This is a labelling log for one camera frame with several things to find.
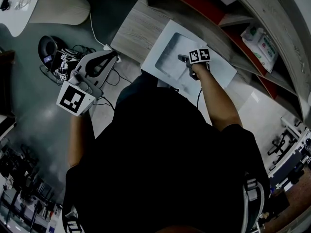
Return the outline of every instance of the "black t-shirt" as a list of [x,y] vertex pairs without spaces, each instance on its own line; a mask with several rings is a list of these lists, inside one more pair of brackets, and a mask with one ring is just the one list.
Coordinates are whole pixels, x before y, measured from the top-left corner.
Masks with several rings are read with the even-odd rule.
[[[65,229],[154,233],[171,225],[240,232],[242,185],[251,172],[269,194],[254,136],[221,132],[173,90],[156,88],[117,105],[112,123],[67,172]],[[66,217],[72,206],[75,217]]]

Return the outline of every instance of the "floor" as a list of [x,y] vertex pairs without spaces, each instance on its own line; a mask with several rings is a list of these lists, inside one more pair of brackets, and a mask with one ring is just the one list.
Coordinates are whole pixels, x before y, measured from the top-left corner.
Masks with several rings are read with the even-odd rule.
[[[110,43],[126,15],[137,0],[88,0],[92,8],[95,33],[103,43]],[[102,47],[93,38],[90,21],[78,26],[60,24],[28,24],[23,33],[13,38],[5,26],[0,25],[0,46],[5,50],[16,51],[16,64],[12,73],[12,105],[17,117],[17,127],[9,134],[10,143],[16,148],[21,143],[29,145],[41,160],[41,174],[46,182],[55,188],[56,197],[61,202],[64,196],[67,165],[67,147],[70,115],[55,105],[60,88],[47,80],[40,71],[41,64],[37,45],[44,35],[55,35],[70,47],[82,44],[96,50]],[[121,55],[122,62],[115,69],[133,81],[139,74],[139,64]],[[108,81],[116,83],[118,77],[111,72]],[[105,96],[115,104],[121,90],[129,83],[120,80],[117,86],[105,84]],[[226,88],[243,123],[256,138],[266,167],[271,158],[266,152],[272,140],[281,134],[280,118],[294,117],[284,108],[261,92],[248,86],[236,75]],[[204,101],[199,108],[210,123]],[[95,105],[90,110],[95,136],[98,136],[112,121],[113,111],[107,105]]]
[[[111,43],[137,0],[88,0],[94,31],[103,43]],[[61,24],[28,24],[18,37],[12,37],[0,24],[0,46],[15,50],[12,70],[12,106],[17,127],[8,135],[11,144],[30,146],[41,161],[41,175],[55,188],[55,197],[64,196],[70,115],[56,106],[60,88],[43,76],[38,57],[38,43],[44,35],[55,35],[69,47],[76,44],[102,50],[93,37],[90,20],[78,26]]]
[[[282,230],[285,226],[289,225],[291,222],[291,226],[286,227],[286,230],[282,230],[282,232],[292,233],[292,230],[297,226],[304,229],[310,226],[310,212],[308,213],[307,211],[307,213],[305,213],[305,211],[311,205],[311,170],[308,167],[305,167],[303,170],[304,175],[300,177],[299,182],[287,192],[285,192],[286,198],[288,199],[290,206],[282,211],[277,218],[265,223],[265,230],[263,231],[264,233],[278,232]],[[309,220],[306,220],[303,223],[301,217],[304,216],[309,216]]]

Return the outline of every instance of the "gray floor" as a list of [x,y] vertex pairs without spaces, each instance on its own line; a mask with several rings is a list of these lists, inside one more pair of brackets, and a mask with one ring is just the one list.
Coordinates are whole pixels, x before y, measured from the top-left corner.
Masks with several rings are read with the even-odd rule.
[[[137,0],[88,0],[97,38],[110,43]],[[82,44],[102,50],[92,35],[90,20],[81,25],[28,24],[18,37],[12,37],[0,24],[0,46],[16,51],[16,63],[11,75],[12,107],[17,127],[8,134],[12,146],[30,146],[40,160],[40,173],[55,189],[55,197],[64,195],[69,135],[69,113],[56,106],[60,87],[39,70],[42,64],[37,53],[39,40],[55,35],[69,47]]]

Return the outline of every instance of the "package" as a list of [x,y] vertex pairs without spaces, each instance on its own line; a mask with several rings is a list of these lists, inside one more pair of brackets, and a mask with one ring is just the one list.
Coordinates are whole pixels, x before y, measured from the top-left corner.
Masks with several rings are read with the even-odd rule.
[[278,52],[263,28],[257,24],[251,24],[241,34],[241,37],[245,45],[259,59],[262,66],[271,73],[278,57]]

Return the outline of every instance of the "hand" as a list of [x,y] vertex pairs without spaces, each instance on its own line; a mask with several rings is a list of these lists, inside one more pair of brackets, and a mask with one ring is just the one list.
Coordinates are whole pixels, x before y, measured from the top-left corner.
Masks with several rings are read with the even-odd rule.
[[198,78],[202,76],[202,74],[209,72],[206,66],[206,63],[196,63],[191,66],[191,69],[196,73]]

